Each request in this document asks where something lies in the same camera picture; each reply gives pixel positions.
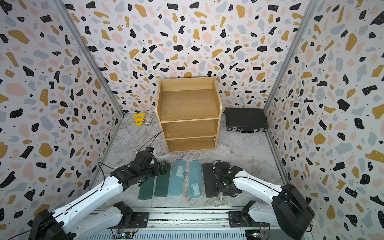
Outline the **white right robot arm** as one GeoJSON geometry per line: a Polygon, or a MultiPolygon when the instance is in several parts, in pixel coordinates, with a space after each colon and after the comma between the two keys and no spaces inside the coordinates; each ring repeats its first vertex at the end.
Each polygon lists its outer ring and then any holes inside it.
{"type": "Polygon", "coordinates": [[[312,231],[315,213],[294,185],[268,183],[224,161],[214,161],[211,169],[216,178],[216,192],[230,197],[247,192],[268,204],[264,209],[251,200],[240,211],[231,211],[231,227],[275,225],[294,240],[312,231]]]}

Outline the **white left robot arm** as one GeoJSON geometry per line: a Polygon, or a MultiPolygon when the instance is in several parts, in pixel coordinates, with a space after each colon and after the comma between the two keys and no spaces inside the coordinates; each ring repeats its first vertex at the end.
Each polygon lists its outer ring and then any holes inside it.
{"type": "Polygon", "coordinates": [[[158,161],[151,150],[140,151],[129,164],[114,169],[99,185],[71,203],[33,220],[30,240],[82,240],[108,228],[127,228],[139,221],[132,208],[118,202],[106,211],[89,215],[111,198],[151,177],[165,175],[169,163],[158,161]]]}

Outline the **dark grey pencil case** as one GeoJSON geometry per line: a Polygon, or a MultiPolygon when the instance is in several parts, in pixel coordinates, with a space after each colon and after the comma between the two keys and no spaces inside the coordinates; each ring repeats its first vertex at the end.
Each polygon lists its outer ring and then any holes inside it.
{"type": "Polygon", "coordinates": [[[211,163],[202,165],[205,184],[205,193],[207,198],[215,198],[219,195],[217,177],[211,163]]]}

